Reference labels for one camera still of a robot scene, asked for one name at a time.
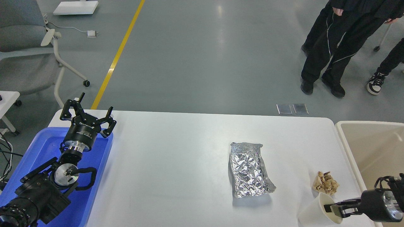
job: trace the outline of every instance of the white paper cup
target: white paper cup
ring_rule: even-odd
[[[342,218],[334,213],[326,213],[324,205],[334,204],[327,194],[320,192],[318,196],[297,216],[303,227],[336,226]]]

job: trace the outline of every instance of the person's hand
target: person's hand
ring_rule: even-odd
[[[335,14],[337,14],[338,16],[342,15],[342,12],[344,11],[343,9],[340,8],[332,8],[332,10],[334,11]]]
[[[396,19],[392,20],[391,18],[389,18],[389,19],[386,20],[385,24],[392,24],[392,23],[398,21],[398,19],[399,18],[396,18]]]

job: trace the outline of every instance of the blue plastic tray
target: blue plastic tray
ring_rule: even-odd
[[[20,179],[27,173],[45,163],[53,157],[60,157],[60,143],[67,133],[68,128],[49,127],[41,130],[32,141],[24,157],[21,159],[15,172],[7,183],[4,191],[0,195],[0,206],[6,205],[17,195],[14,191],[21,185]],[[40,227],[83,227],[85,226],[90,211],[94,203],[95,195],[107,163],[109,152],[111,151],[112,138],[110,135],[103,138],[98,134],[93,148],[89,152],[83,153],[82,160],[78,163],[79,168],[95,167],[97,178],[94,186],[86,191],[73,191],[68,198],[72,202],[49,224],[45,225],[39,221]],[[88,185],[91,174],[80,174],[79,186]]]

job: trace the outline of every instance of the person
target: person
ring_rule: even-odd
[[[404,38],[390,51],[389,55],[382,61],[373,76],[366,84],[366,89],[373,95],[378,95],[384,79],[395,69],[400,62],[404,61]]]
[[[302,46],[307,59],[301,90],[313,93],[314,82],[332,57],[322,81],[334,96],[344,97],[340,82],[351,57],[383,23],[394,23],[403,13],[403,0],[329,0]]]

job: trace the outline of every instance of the yellow floor line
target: yellow floor line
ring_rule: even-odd
[[[122,51],[125,48],[126,42],[128,41],[128,38],[130,36],[130,33],[132,32],[133,26],[136,23],[137,17],[139,16],[140,10],[142,10],[143,4],[145,3],[145,0],[141,0],[139,7],[137,7],[136,13],[133,16],[132,22],[130,23],[128,30],[126,31],[126,34],[124,36],[124,39],[121,42],[121,45],[119,46],[118,51],[116,52],[116,55],[114,57],[114,60],[112,61],[112,64],[108,70],[107,75],[105,76],[104,82],[102,83],[100,90],[98,91],[97,96],[94,99],[93,105],[91,106],[91,109],[97,109],[98,104],[100,103],[100,100],[104,94],[105,89],[107,88],[108,82],[111,79],[112,73],[114,72],[115,66],[118,63],[119,58],[121,57]]]

